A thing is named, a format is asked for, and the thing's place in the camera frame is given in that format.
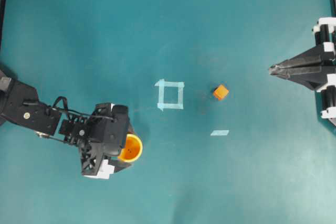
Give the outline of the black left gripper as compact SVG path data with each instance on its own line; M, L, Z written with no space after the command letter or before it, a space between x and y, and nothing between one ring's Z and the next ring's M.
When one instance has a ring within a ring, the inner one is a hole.
M59 128L63 142L78 148L81 174L92 179L109 179L110 175L132 166L118 157L106 154L104 147L109 143L106 132L114 122L113 103L97 104L91 115L71 112ZM131 123L128 134L134 134Z

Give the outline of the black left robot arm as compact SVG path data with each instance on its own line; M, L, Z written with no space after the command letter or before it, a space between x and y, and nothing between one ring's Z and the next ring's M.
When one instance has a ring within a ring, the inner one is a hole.
M60 142L78 149L84 177L109 179L131 166L120 157L132 132L127 106L99 103L86 114L69 109L65 97L47 105L34 87L2 72L1 123L6 121L33 130L41 138L63 135Z

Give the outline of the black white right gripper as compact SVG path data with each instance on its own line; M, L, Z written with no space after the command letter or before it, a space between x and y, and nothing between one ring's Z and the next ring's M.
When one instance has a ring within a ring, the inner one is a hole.
M273 64L268 71L271 76L316 91L321 100L321 118L335 125L335 18L319 18L312 32L317 46ZM331 58L322 59L324 53Z

